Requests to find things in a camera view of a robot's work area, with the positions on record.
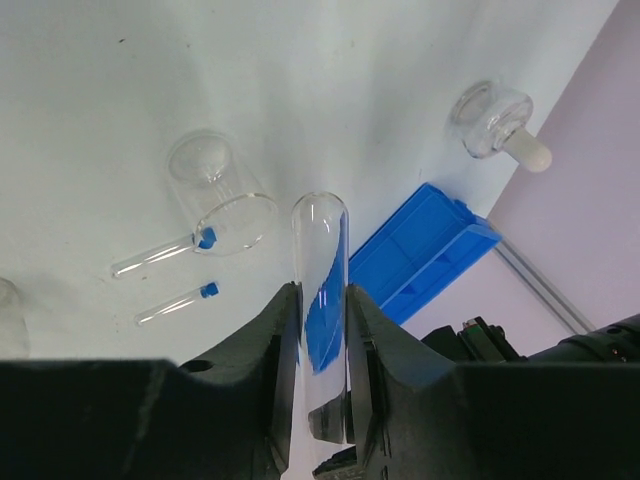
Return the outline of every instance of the blue tray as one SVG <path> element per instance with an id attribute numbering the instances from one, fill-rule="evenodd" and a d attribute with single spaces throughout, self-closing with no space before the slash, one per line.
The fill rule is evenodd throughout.
<path id="1" fill-rule="evenodd" d="M 351 257 L 349 281 L 402 324 L 500 240 L 464 203 L 425 183 Z"/>

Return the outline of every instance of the glass beaker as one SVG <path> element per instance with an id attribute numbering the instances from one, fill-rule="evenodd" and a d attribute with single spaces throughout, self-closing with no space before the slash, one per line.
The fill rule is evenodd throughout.
<path id="1" fill-rule="evenodd" d="M 27 358 L 29 334 L 16 286 L 0 278 L 0 358 Z"/>
<path id="2" fill-rule="evenodd" d="M 260 241 L 277 215 L 276 203 L 218 133 L 198 131 L 179 141 L 168 174 L 193 233 L 113 265 L 115 278 L 185 251 L 241 252 Z"/>
<path id="3" fill-rule="evenodd" d="M 321 462 L 339 450 L 336 444 L 346 443 L 349 216 L 335 195 L 310 193 L 294 206 L 292 228 L 300 288 L 299 362 L 313 453 Z"/>

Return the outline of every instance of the transparent glass object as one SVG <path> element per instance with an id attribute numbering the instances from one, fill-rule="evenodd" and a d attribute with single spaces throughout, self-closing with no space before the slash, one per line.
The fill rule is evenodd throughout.
<path id="1" fill-rule="evenodd" d="M 533 113 L 531 98 L 491 81 L 469 88 L 454 106 L 450 123 L 474 158 L 506 151 L 533 172 L 546 170 L 551 152 L 525 128 Z"/>
<path id="2" fill-rule="evenodd" d="M 310 193 L 293 208 L 292 227 L 301 302 L 301 379 L 313 451 L 322 462 L 336 452 L 325 448 L 328 444 L 346 442 L 349 215 L 335 195 Z"/>
<path id="3" fill-rule="evenodd" d="M 115 278 L 187 251 L 242 252 L 264 237 L 277 216 L 276 203 L 218 133 L 199 131 L 178 142 L 168 175 L 193 233 L 116 263 Z"/>
<path id="4" fill-rule="evenodd" d="M 145 310 L 144 312 L 136 315 L 134 321 L 138 326 L 147 325 L 151 320 L 182 310 L 195 302 L 214 297 L 218 293 L 220 293 L 218 284 L 212 282 L 190 292 L 184 293 L 176 298 L 167 300 L 166 302 L 150 308 L 149 310 Z"/>
<path id="5" fill-rule="evenodd" d="M 16 286 L 0 278 L 0 359 L 27 358 L 29 334 Z"/>

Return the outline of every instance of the table surface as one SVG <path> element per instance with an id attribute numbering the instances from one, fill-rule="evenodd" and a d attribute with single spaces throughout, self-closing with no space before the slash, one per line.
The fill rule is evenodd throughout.
<path id="1" fill-rule="evenodd" d="M 429 181 L 489 212 L 515 169 L 447 134 L 457 97 L 527 92 L 536 132 L 616 0 L 59 0 L 0 5 L 0 276 L 34 357 L 184 361 L 293 278 L 289 216 L 343 198 L 352 251 Z M 195 254 L 115 281 L 118 260 L 188 233 L 164 167 L 184 134 L 229 135 L 280 208 L 241 255 Z M 221 294 L 147 327 L 203 283 Z"/>

